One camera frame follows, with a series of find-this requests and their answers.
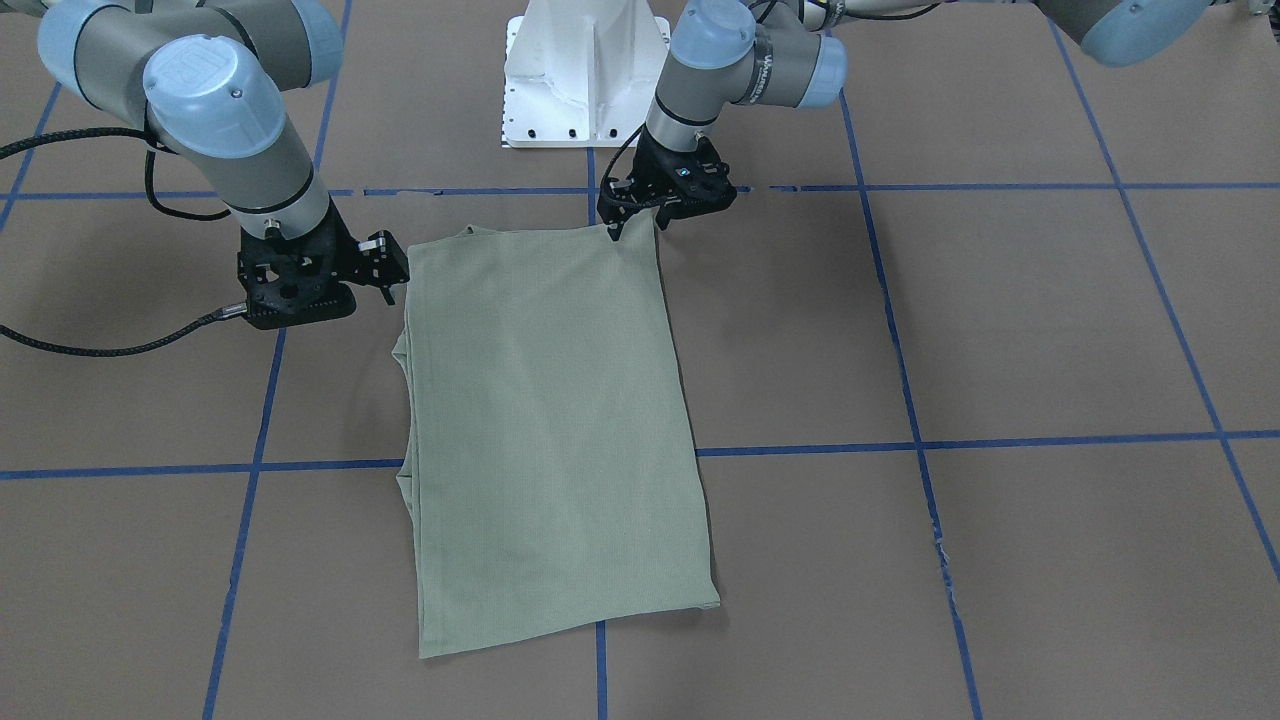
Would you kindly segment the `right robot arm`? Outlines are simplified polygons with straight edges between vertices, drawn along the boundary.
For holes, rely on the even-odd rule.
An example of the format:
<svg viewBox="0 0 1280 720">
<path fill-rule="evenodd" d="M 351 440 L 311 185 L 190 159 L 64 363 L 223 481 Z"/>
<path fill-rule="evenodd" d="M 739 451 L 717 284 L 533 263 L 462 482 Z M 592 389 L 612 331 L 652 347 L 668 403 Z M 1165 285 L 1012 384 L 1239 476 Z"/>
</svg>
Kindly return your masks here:
<svg viewBox="0 0 1280 720">
<path fill-rule="evenodd" d="M 319 1 L 5 1 L 33 17 L 38 56 L 91 106 L 184 158 L 241 228 L 239 281 L 256 307 L 297 315 L 352 284 L 408 279 L 385 231 L 355 238 L 283 95 L 333 79 L 344 56 Z"/>
</svg>

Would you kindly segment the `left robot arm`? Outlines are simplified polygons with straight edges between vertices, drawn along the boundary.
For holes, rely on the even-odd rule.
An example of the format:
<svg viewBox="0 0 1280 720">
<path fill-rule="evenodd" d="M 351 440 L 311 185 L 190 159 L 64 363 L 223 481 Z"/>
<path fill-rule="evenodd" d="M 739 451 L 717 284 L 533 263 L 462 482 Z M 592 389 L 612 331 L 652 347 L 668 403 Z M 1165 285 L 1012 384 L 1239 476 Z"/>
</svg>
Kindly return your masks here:
<svg viewBox="0 0 1280 720">
<path fill-rule="evenodd" d="M 613 241 L 636 215 L 659 229 L 730 208 L 739 191 L 710 131 L 726 105 L 827 108 L 849 55 L 828 31 L 915 20 L 960 3 L 1030 4 L 1103 67 L 1130 67 L 1179 40 L 1219 1 L 687 1 L 645 120 L 625 140 L 634 164 L 602 177 L 596 214 Z"/>
</svg>

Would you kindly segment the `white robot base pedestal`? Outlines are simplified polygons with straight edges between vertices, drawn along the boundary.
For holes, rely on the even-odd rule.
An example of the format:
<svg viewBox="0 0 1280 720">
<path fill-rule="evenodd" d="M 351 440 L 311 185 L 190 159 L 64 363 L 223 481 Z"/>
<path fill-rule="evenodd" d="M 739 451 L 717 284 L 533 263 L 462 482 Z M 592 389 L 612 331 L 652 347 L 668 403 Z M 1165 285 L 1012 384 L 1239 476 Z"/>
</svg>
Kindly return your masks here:
<svg viewBox="0 0 1280 720">
<path fill-rule="evenodd" d="M 620 147 L 646 118 L 669 37 L 646 1 L 530 1 L 506 26 L 502 143 Z"/>
</svg>

